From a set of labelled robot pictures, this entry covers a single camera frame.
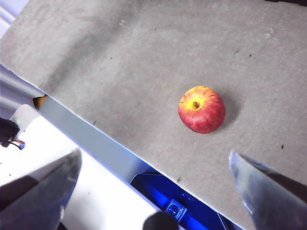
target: gray panel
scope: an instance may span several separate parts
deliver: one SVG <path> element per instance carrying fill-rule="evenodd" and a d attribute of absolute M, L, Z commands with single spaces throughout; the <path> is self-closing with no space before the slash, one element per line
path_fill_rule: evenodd
<path fill-rule="evenodd" d="M 31 0 L 1 41 L 1 61 L 253 229 L 228 153 L 307 184 L 306 25 L 306 7 L 263 0 Z M 177 114 L 195 85 L 226 106 L 207 135 Z"/>

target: red apple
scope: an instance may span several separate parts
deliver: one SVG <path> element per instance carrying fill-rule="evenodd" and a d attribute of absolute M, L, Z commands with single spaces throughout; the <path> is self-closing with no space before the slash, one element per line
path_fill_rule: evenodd
<path fill-rule="evenodd" d="M 225 106 L 222 98 L 207 86 L 188 90 L 178 104 L 182 122 L 197 133 L 210 133 L 224 121 Z"/>

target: blue light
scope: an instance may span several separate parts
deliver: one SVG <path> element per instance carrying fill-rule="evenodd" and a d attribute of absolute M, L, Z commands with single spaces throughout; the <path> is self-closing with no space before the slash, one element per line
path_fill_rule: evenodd
<path fill-rule="evenodd" d="M 167 197 L 153 187 L 151 189 L 151 195 L 153 196 L 153 198 L 154 198 L 154 200 L 157 203 L 157 206 L 159 208 L 162 208 L 165 205 L 165 203 L 167 202 Z"/>
<path fill-rule="evenodd" d="M 186 229 L 189 230 L 208 230 L 205 226 L 203 226 L 201 223 L 199 223 L 194 218 L 189 218 L 189 220 L 186 223 Z"/>

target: gray cardboard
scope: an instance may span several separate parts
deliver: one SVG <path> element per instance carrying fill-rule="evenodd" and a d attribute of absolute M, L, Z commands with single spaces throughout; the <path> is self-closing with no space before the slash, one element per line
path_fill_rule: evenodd
<path fill-rule="evenodd" d="M 1 40 L 1 62 L 254 229 L 228 154 L 307 184 L 306 26 L 306 7 L 264 0 L 30 0 Z M 177 113 L 196 85 L 226 106 L 210 134 Z"/>

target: white surface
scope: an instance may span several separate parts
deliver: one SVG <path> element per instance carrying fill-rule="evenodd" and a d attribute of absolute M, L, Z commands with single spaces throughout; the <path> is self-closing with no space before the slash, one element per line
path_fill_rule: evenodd
<path fill-rule="evenodd" d="M 17 17 L 28 1 L 29 0 L 1 0 L 1 6 L 13 16 Z"/>
<path fill-rule="evenodd" d="M 18 137 L 26 145 L 22 151 L 15 146 L 0 146 L 0 184 L 78 148 L 28 105 L 21 106 L 12 120 L 20 127 Z M 62 223 L 70 230 L 141 230 L 145 219 L 155 213 L 156 208 L 87 152 L 81 151 L 83 164 Z"/>

